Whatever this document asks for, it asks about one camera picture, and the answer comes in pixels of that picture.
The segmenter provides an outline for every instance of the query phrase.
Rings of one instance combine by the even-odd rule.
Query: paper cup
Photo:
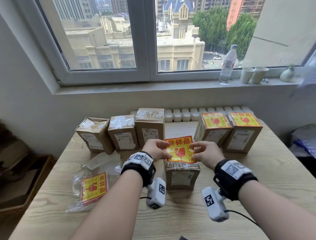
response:
[[[255,69],[251,67],[244,67],[241,71],[240,83],[248,83]]]
[[[249,83],[260,84],[267,71],[269,71],[269,69],[266,67],[256,67],[255,72],[252,78],[250,79]]]

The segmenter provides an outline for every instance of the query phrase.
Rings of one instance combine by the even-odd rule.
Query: white window sill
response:
[[[261,84],[241,84],[239,79],[233,79],[227,85],[221,85],[218,81],[187,81],[187,82],[157,82],[157,83],[134,83],[116,84],[102,86],[76,86],[60,87],[54,94],[87,94],[87,93],[107,93],[107,92],[141,92],[141,91],[162,91],[162,90],[182,90],[182,89],[205,89],[223,87],[254,87],[254,86],[277,86],[277,85],[300,85],[302,78],[294,78],[293,82],[283,82],[280,79],[268,79],[269,83]]]

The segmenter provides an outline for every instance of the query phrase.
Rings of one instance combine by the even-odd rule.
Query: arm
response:
[[[190,147],[197,147],[192,158],[213,171],[216,164],[225,159],[214,142],[195,142]],[[269,239],[315,239],[316,216],[261,183],[254,180],[245,183],[238,198]]]
[[[150,139],[143,147],[154,160],[166,159],[163,149],[170,144]],[[134,170],[125,171],[114,186],[100,199],[72,237],[78,239],[132,239],[143,180]]]

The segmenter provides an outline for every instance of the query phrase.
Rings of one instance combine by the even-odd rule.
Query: water bottle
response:
[[[219,83],[227,84],[232,75],[235,61],[237,59],[237,45],[232,45],[223,62],[221,74],[219,75]]]

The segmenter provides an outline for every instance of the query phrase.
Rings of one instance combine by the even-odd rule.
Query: small vase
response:
[[[287,69],[283,73],[281,73],[280,80],[283,82],[290,82],[294,77],[294,70]]]

